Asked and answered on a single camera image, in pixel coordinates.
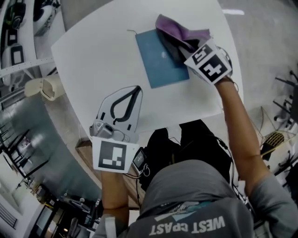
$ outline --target gray t-shirt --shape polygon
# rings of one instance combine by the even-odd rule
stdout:
[[[298,209],[274,175],[253,189],[250,203],[269,225],[256,234],[251,212],[209,164],[186,160],[162,169],[150,183],[136,222],[125,227],[104,215],[93,238],[273,237],[290,238],[298,229]]]

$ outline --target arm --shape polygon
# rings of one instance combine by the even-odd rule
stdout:
[[[110,214],[128,226],[129,197],[121,173],[101,171],[103,214]]]
[[[223,101],[230,149],[249,196],[254,186],[270,172],[261,158],[257,135],[234,84],[222,79],[216,88]]]

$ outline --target white table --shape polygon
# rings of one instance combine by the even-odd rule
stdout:
[[[137,33],[155,29],[159,14],[188,29],[210,29],[215,43],[231,57],[232,79],[243,99],[236,48],[216,0],[114,0],[73,26],[52,47],[67,96],[87,134],[103,99],[133,85],[143,90],[137,132],[222,112],[216,89],[192,72],[190,80],[150,88],[135,34],[127,29]]]

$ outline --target blue cloth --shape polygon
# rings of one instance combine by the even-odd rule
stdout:
[[[160,42],[156,30],[135,36],[151,88],[157,88],[189,79],[187,67],[175,63]]]

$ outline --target person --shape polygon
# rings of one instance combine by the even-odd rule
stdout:
[[[231,158],[224,143],[199,120],[180,125],[181,146],[170,142],[166,129],[151,136],[146,149],[153,178],[140,180],[146,194],[139,218],[129,227],[123,175],[101,172],[104,215],[94,238],[251,238],[256,235],[255,216],[268,227],[268,233],[258,237],[298,236],[297,206],[264,164],[233,82],[224,78],[215,87],[223,102],[230,150],[253,212],[229,185]]]

